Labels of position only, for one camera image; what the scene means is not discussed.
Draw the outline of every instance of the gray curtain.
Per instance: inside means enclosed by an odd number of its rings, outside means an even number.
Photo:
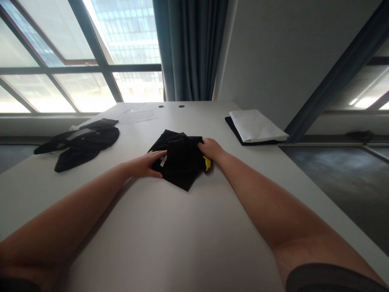
[[[153,0],[166,101],[212,100],[227,0]]]

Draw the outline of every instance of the black clothing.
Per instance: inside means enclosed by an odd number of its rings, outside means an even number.
[[[30,280],[16,277],[0,277],[1,292],[39,292],[39,286]]]
[[[234,125],[234,122],[232,121],[231,117],[226,117],[224,119],[226,120],[227,124],[230,126],[231,130],[234,132],[236,138],[238,138],[239,143],[241,145],[243,145],[243,146],[273,145],[273,144],[281,143],[281,141],[277,141],[277,140],[269,140],[269,141],[263,141],[263,142],[252,142],[252,143],[243,142],[243,140],[240,137],[239,132],[236,129],[236,127]]]
[[[39,292],[35,283],[21,278],[1,278],[1,292]],[[305,264],[294,269],[286,292],[389,292],[374,280],[330,264]]]
[[[54,168],[63,172],[95,158],[101,150],[111,147],[119,137],[119,129],[114,125],[117,120],[101,119],[80,127],[78,131],[69,131],[53,137],[47,143],[34,150],[42,154],[63,150]]]
[[[203,142],[202,137],[165,130],[149,152],[167,150],[167,158],[163,166],[162,160],[158,159],[152,169],[162,173],[168,182],[189,191],[201,170],[206,172],[212,165],[197,147],[199,142]]]

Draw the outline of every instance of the glass pane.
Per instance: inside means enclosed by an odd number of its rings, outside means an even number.
[[[18,1],[66,60],[94,59],[67,0]]]
[[[374,57],[389,57],[389,39],[376,52]]]
[[[386,104],[384,104],[381,108],[380,108],[380,110],[386,110],[386,109],[388,109],[389,110],[389,102],[388,103],[386,103]]]
[[[0,112],[2,113],[24,113],[30,112],[3,87],[0,86]]]
[[[328,110],[364,110],[389,90],[389,66],[365,66]]]
[[[16,23],[24,36],[31,43],[33,48],[46,63],[48,67],[75,67],[80,65],[65,65],[53,52],[53,50],[45,43],[36,30],[28,23],[24,16],[15,8],[10,0],[0,0],[0,4],[9,14],[11,19]]]
[[[83,0],[109,64],[160,64],[153,2]]]
[[[124,102],[163,102],[162,72],[114,72]]]
[[[0,19],[0,67],[38,67],[33,57]]]
[[[102,73],[54,76],[82,112],[103,112],[116,104]]]
[[[2,78],[39,112],[75,112],[46,75],[3,75]]]

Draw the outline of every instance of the table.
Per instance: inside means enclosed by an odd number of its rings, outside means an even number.
[[[32,156],[0,176],[4,239],[104,171],[144,154],[169,129],[212,137],[228,152],[299,198],[389,283],[389,258],[275,145],[241,146],[224,118],[233,102],[118,103],[159,117],[118,125],[117,142],[97,158],[55,173],[58,154]],[[154,178],[124,188],[115,207],[71,265],[64,291],[282,291],[273,254],[216,165],[189,192]]]

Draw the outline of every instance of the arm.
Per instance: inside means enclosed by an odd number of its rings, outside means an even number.
[[[213,139],[198,147],[231,183],[254,226],[272,248],[283,284],[296,267],[334,264],[385,283],[365,260],[319,216],[275,182],[225,152]]]
[[[156,151],[119,164],[64,197],[0,243],[2,276],[20,277],[51,291],[72,252],[131,176],[162,174],[150,167],[166,155]]]

